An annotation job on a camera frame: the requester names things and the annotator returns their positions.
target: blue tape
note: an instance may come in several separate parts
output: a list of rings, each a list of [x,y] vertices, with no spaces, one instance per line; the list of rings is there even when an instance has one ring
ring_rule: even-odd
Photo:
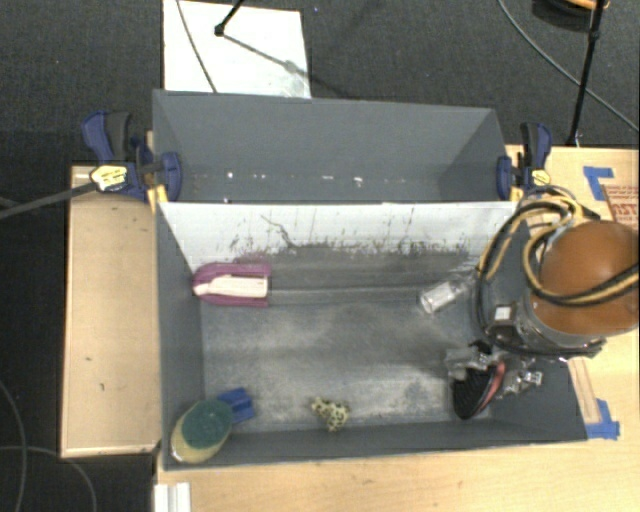
[[[236,388],[225,391],[216,397],[221,402],[228,404],[233,411],[233,423],[240,423],[255,416],[251,397],[244,388]]]
[[[602,188],[600,188],[599,178],[613,178],[613,169],[609,167],[583,167],[583,172],[589,187],[591,187],[591,193],[597,201],[604,201],[604,194]]]
[[[598,438],[612,439],[613,441],[617,441],[618,436],[620,435],[620,422],[611,421],[609,406],[607,405],[607,402],[605,400],[596,398],[596,402],[598,403],[598,409],[600,409],[600,416],[602,416],[602,421],[600,423],[585,425],[587,436],[589,437],[589,439]]]

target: sponge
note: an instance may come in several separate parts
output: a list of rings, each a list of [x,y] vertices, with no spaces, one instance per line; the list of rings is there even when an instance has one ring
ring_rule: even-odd
[[[215,398],[202,400],[179,420],[171,434],[171,454],[179,462],[198,464],[213,457],[231,432],[233,411]]]

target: wooden table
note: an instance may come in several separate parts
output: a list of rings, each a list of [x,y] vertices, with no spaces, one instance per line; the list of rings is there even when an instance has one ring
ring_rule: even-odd
[[[509,147],[510,154],[519,148]],[[547,169],[592,210],[585,165],[637,186],[638,152],[554,148]],[[74,169],[74,184],[86,178]],[[160,438],[158,347],[152,322],[151,216],[120,196],[71,206],[61,453],[151,451]],[[355,461],[165,473],[191,483],[192,510],[640,510],[638,332],[584,363],[622,435],[617,442],[536,445]]]

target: wooden board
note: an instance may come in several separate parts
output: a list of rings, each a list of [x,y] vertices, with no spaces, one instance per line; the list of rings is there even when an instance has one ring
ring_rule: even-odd
[[[72,185],[88,181],[74,168]],[[71,202],[60,452],[151,451],[160,439],[147,205],[92,192]]]

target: small toy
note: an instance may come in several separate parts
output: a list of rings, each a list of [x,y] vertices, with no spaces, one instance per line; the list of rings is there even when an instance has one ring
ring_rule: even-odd
[[[349,419],[351,409],[342,402],[331,402],[320,397],[311,404],[311,410],[327,422],[329,432],[337,432],[342,429]]]

